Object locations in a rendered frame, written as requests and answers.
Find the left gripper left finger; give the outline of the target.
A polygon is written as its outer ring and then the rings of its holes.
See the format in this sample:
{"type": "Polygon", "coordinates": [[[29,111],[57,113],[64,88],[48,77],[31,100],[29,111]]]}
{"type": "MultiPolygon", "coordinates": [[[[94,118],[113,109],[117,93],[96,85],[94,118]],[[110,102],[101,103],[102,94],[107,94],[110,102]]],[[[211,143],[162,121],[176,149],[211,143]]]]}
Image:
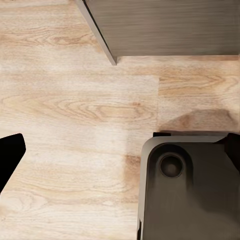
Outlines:
{"type": "Polygon", "coordinates": [[[21,133],[0,138],[0,193],[26,152],[21,133]]]}

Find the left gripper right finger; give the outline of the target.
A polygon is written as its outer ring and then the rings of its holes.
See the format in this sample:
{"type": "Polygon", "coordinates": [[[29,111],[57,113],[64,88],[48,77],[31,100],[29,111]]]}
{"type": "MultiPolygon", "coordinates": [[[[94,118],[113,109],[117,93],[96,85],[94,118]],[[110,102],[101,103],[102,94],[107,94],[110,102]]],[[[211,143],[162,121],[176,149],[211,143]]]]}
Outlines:
{"type": "Polygon", "coordinates": [[[240,173],[240,135],[228,133],[224,151],[240,173]]]}

